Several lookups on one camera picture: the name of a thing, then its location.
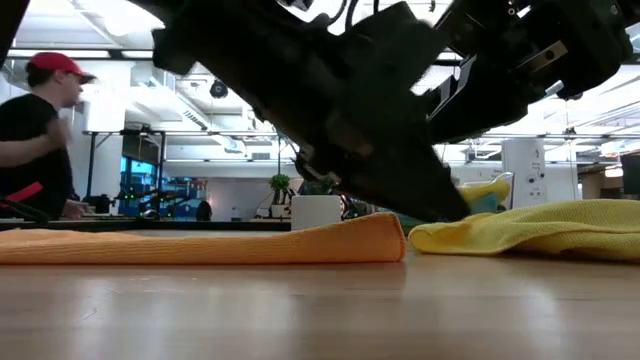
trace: ceiling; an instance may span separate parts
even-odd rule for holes
[[[308,12],[290,9],[303,20],[310,21],[325,12],[333,15],[341,0],[316,0]],[[381,8],[393,2],[382,1]],[[433,11],[431,1],[409,0],[417,17],[434,23],[446,9],[449,0],[437,0]],[[354,20],[358,21],[372,13],[372,1],[362,1],[356,8]],[[338,21],[330,31],[341,33],[344,21]],[[25,48],[127,48],[151,49],[153,46],[150,29],[161,26],[157,19],[124,0],[31,0],[31,5],[15,39],[16,47]],[[640,52],[640,25],[628,30]],[[23,66],[19,62],[11,64],[19,76]],[[582,99],[565,102],[551,96],[530,106],[530,114],[516,124],[492,130],[501,134],[559,134],[566,128],[575,127],[578,134],[638,134],[640,131],[640,71],[636,66],[623,66],[612,79],[596,89],[587,92]],[[157,69],[150,64],[137,66],[140,81],[133,81],[127,96],[132,99],[127,116],[134,122],[154,125],[185,126],[193,130],[193,124],[181,118],[184,104],[198,116],[209,119],[213,126],[231,130],[273,130],[269,124],[261,125],[253,121],[246,103],[233,92],[224,99],[213,99],[209,89],[215,77],[202,66],[196,66],[185,77],[163,82],[170,92],[157,86],[146,86],[144,74],[155,78]],[[434,66],[414,86],[413,91],[422,93],[438,86],[449,76],[456,76],[457,69]],[[175,140],[176,145],[189,143],[188,138]],[[210,145],[219,142],[202,137],[191,141],[192,145]],[[574,146],[582,145],[584,152],[597,153],[597,141],[574,141]],[[499,141],[477,141],[450,146],[448,153],[464,153],[471,148],[499,149]]]

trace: wooden table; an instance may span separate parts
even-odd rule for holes
[[[638,359],[640,267],[2,267],[3,360]]]

